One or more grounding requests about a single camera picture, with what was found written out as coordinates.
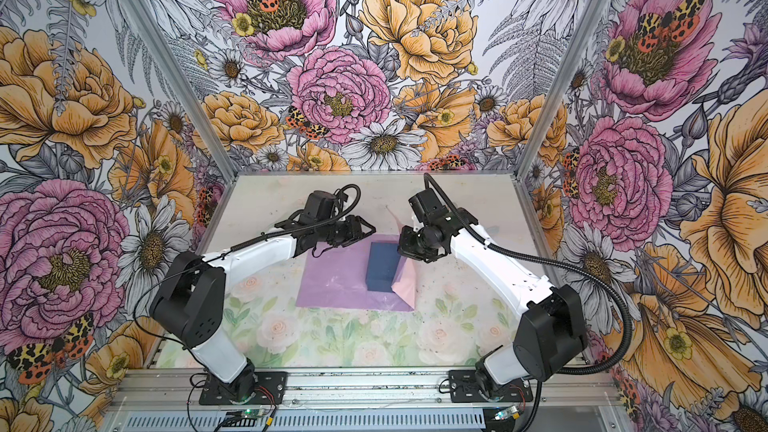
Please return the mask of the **blue gift box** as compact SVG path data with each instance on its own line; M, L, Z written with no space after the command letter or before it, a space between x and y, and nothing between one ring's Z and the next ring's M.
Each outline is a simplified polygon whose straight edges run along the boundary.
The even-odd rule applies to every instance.
M368 291L391 292L401 256L392 242L373 242L370 247L365 283Z

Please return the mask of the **purple wrapping paper sheet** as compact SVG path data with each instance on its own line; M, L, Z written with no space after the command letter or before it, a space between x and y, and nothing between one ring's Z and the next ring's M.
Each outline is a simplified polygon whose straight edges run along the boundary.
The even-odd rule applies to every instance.
M309 256L296 298L302 308L334 308L412 312L416 308L417 277L412 260L400 258L391 292L368 291L365 283L373 242L392 242L395 235L375 234L347 248Z

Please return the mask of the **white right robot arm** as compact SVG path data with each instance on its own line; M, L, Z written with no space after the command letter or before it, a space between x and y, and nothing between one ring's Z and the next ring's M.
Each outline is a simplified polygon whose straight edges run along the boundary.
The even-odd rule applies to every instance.
M583 309L571 287L556 287L500 252L472 214L450 210L434 190L415 194L409 205L418 226L401 229L398 253L425 263L455 257L478 273L518 319L511 344L476 364L481 390L494 392L517 379L546 381L586 348Z

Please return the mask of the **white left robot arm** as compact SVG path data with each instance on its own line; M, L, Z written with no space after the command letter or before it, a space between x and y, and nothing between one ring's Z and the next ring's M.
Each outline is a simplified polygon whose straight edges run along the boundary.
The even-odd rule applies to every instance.
M333 193L316 190L303 208L267 232L219 252L179 254L149 304L150 317L207 369L231 401L243 403L257 390L256 372L222 325L225 299L257 273L321 244L346 248L373 235L375 227L352 213L361 197L355 184Z

